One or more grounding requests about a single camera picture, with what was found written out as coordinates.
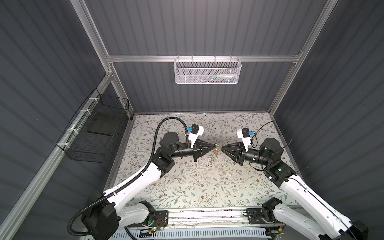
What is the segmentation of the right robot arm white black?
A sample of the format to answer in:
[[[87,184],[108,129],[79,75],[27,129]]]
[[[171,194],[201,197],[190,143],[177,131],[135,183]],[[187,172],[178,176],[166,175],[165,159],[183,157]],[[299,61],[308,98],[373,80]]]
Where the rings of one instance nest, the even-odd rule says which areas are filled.
[[[283,148],[278,140],[267,138],[259,150],[248,146],[251,139],[222,147],[222,152],[234,162],[245,161],[263,167],[265,176],[278,188],[293,197],[310,218],[292,210],[277,198],[262,205],[266,223],[284,223],[310,240],[366,240],[369,230],[362,222],[353,222],[341,214],[317,193],[285,162],[281,160]]]

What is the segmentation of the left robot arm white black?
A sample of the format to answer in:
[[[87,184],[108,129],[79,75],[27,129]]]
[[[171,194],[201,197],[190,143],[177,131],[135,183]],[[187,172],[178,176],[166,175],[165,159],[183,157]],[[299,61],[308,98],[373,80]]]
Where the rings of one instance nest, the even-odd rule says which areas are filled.
[[[131,176],[102,194],[91,196],[88,200],[90,204],[102,197],[107,199],[82,214],[81,221],[89,234],[95,240],[107,240],[121,227],[136,224],[145,227],[155,226],[156,210],[148,201],[140,201],[127,210],[124,206],[140,191],[167,174],[175,166],[174,158],[192,156],[196,162],[198,158],[216,147],[203,140],[193,139],[193,143],[192,147],[187,147],[179,141],[177,133],[166,133],[160,140],[160,147],[150,158],[148,167],[143,167],[135,176]]]

